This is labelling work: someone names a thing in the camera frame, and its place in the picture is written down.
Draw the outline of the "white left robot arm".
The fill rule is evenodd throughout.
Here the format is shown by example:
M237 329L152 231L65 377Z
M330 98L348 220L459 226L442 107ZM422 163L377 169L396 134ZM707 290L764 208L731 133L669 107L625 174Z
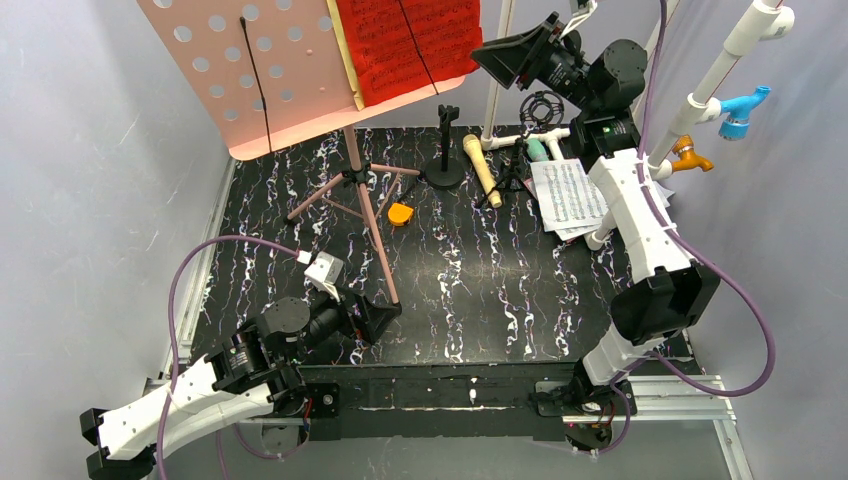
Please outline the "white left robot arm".
M276 301L164 385L124 407L83 412L81 434L96 448L89 478L142 479L194 440L272 413L307 430L318 391L299 370L307 354L334 334L373 344L401 312L350 290Z

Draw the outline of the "right robot arm base mount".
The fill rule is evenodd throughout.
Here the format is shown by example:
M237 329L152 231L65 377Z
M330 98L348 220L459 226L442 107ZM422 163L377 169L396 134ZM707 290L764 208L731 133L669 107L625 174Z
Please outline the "right robot arm base mount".
M529 395L541 417L565 417L566 440L579 453L597 457L615 446L613 422L628 422L637 412L630 382L591 385L573 378L569 383L541 381Z

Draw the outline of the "small black tripod stand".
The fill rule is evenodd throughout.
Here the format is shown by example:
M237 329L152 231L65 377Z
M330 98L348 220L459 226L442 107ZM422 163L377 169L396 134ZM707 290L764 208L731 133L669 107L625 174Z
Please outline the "small black tripod stand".
M530 193L525 184L522 173L529 160L526 154L525 141L529 138L537 138L546 147L550 157L558 152L562 155L559 141L566 139L570 132L561 126L564 119L564 99L551 90L541 90L528 95L519 106L519 134L511 137L508 142L506 137L491 137L488 147L484 145L484 139L479 138L483 151L496 150L498 146L509 146L512 148L509 160L500 167L495 179L495 188L500 193ZM474 204L475 208L481 208L485 203L484 194Z

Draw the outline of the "white sheet music page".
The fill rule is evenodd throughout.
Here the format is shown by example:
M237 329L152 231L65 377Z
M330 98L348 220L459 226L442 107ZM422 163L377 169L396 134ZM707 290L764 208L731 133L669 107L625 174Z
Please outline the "white sheet music page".
M602 223L608 204L577 159L530 164L531 192L539 203L545 232Z
M597 225L585 227L572 227L555 230L557 237L564 242L570 242L583 235L594 232L598 228Z

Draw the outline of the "pink music stand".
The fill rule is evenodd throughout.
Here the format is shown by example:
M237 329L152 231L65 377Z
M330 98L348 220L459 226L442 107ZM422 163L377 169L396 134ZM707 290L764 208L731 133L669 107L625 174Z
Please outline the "pink music stand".
M219 129L253 160L459 87L455 77L358 109L324 1L141 1Z

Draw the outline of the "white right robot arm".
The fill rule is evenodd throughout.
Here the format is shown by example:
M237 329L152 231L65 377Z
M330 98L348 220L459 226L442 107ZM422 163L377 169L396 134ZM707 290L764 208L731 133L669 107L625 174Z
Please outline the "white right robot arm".
M540 81L580 111L569 123L568 150L607 203L633 284L612 300L611 326L575 374L582 386L619 382L634 362L696 324L720 283L671 239L662 197L637 157L631 104L645 88L647 53L619 39L588 61L579 33L551 14L528 32L483 43L470 57L503 87L525 90Z

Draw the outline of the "red sheet music page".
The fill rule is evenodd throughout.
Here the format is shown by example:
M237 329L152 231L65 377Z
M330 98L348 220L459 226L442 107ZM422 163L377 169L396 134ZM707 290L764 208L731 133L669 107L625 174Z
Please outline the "red sheet music page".
M337 2L365 108L478 69L479 1Z

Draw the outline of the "green microphone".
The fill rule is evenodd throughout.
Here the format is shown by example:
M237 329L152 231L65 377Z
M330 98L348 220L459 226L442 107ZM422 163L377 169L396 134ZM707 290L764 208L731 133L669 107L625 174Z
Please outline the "green microphone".
M525 141L527 157L532 162L546 162L551 159L545 145L537 138L529 138Z

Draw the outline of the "black microphone stand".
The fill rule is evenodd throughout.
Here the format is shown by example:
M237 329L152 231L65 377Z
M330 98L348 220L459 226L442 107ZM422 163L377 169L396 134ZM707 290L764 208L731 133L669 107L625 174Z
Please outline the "black microphone stand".
M456 188L464 179L461 165L451 159L451 123L459 117L460 109L452 105L439 105L440 155L431 160L424 169L429 186L439 190Z

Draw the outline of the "cream yellow microphone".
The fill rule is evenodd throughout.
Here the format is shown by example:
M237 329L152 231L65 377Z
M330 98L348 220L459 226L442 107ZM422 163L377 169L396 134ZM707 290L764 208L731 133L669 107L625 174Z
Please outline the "cream yellow microphone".
M462 146L480 181L484 201L488 202L493 208L500 208L503 201L500 193L495 188L495 179L483 154L480 139L474 134L468 134L463 138Z

